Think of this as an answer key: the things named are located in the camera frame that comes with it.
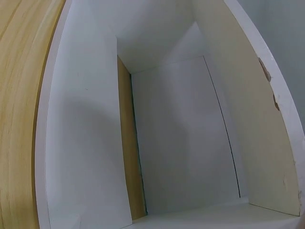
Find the paint chip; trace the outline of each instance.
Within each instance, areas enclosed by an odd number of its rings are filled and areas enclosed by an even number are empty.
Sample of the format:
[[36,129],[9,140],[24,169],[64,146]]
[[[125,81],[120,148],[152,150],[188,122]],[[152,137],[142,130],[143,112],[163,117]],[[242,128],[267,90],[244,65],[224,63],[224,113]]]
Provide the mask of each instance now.
[[279,106],[278,106],[278,104],[277,104],[277,102],[276,102],[276,100],[275,100],[275,96],[274,96],[274,94],[273,94],[273,101],[274,101],[274,105],[275,105],[275,107],[277,108],[277,110],[279,111],[280,110],[280,108],[279,108]]
[[264,71],[264,73],[265,73],[265,76],[266,76],[266,78],[267,78],[267,81],[270,82],[270,81],[271,81],[271,75],[270,75],[270,73],[267,71],[267,69],[266,69],[266,67],[265,67],[265,65],[264,65],[264,63],[263,63],[263,61],[262,61],[262,59],[258,57],[258,61],[259,61],[259,63],[261,64],[261,67],[262,67],[262,69],[263,69],[263,71]]

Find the wooden edge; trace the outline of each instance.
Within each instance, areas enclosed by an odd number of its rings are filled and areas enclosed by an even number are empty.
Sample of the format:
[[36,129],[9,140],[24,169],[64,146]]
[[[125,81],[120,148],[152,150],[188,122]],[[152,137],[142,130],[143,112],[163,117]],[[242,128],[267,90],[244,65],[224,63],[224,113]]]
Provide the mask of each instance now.
[[133,115],[130,73],[118,57],[120,117],[125,179],[132,219],[146,216],[137,136]]

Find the wood grain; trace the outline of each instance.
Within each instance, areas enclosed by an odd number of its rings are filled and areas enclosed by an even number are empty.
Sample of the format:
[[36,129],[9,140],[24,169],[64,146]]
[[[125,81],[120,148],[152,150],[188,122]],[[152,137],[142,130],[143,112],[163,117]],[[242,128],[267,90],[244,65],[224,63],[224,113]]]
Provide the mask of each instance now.
[[42,76],[65,0],[0,0],[0,229],[38,229],[34,148]]
[[138,161],[139,156],[133,117],[130,74],[119,57],[118,80],[126,186],[132,219],[136,220],[145,216],[146,211]]

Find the white edge trim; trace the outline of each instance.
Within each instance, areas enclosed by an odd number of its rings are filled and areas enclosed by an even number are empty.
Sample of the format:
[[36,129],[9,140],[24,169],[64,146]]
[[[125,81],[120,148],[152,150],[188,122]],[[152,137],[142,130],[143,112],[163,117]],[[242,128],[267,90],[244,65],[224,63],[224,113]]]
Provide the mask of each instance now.
[[53,71],[63,28],[72,0],[66,0],[58,20],[44,71],[39,98],[35,138],[35,189],[40,229],[51,229],[46,190],[46,130]]

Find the narrow gap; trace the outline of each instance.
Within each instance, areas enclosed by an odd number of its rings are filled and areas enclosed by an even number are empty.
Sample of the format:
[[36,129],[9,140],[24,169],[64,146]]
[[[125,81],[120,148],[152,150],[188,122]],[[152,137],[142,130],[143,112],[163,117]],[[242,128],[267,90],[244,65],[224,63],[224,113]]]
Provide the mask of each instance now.
[[141,166],[141,161],[140,161],[140,151],[139,151],[139,143],[138,143],[138,130],[137,130],[137,124],[135,120],[135,112],[134,112],[134,102],[133,102],[133,89],[132,89],[132,75],[129,74],[129,79],[130,79],[130,87],[131,87],[131,94],[132,94],[132,115],[133,115],[133,124],[134,124],[134,129],[135,129],[135,138],[136,138],[136,144],[137,144],[137,151],[138,151],[138,164],[139,164],[139,173],[140,173],[140,178],[141,178],[141,185],[142,185],[142,193],[143,193],[143,203],[144,203],[144,210],[146,215],[147,213],[147,206],[146,206],[146,198],[145,198],[145,192],[144,192],[144,184],[143,184],[143,176],[142,176],[142,166]]
[[216,98],[217,98],[217,101],[218,101],[218,105],[219,105],[219,108],[220,108],[220,112],[221,112],[221,115],[223,117],[223,121],[224,121],[224,127],[225,127],[225,131],[227,133],[227,137],[228,137],[228,141],[229,141],[229,146],[230,146],[230,150],[231,150],[231,155],[232,155],[232,160],[233,160],[233,165],[234,165],[234,171],[235,171],[235,176],[236,176],[236,181],[237,181],[237,187],[238,187],[238,195],[239,195],[239,198],[241,197],[240,195],[240,188],[239,188],[239,182],[238,182],[238,177],[237,177],[237,172],[236,172],[236,166],[235,166],[235,161],[234,161],[234,156],[233,156],[233,152],[232,152],[232,147],[231,147],[231,142],[230,142],[230,138],[229,138],[229,134],[228,134],[228,129],[227,129],[227,125],[225,124],[225,120],[224,120],[224,114],[223,114],[223,110],[220,106],[220,102],[219,102],[219,98],[218,98],[218,95],[217,95],[217,91],[215,89],[215,85],[214,85],[214,82],[213,82],[213,79],[212,79],[212,76],[211,76],[211,73],[210,73],[210,69],[208,67],[208,64],[205,60],[205,57],[203,56],[203,59],[204,59],[204,62],[205,62],[205,65],[208,69],[208,72],[209,72],[209,75],[210,75],[210,78],[211,78],[211,81],[212,81],[212,85],[213,85],[213,88],[214,88],[214,91],[215,91],[215,94],[216,94]]

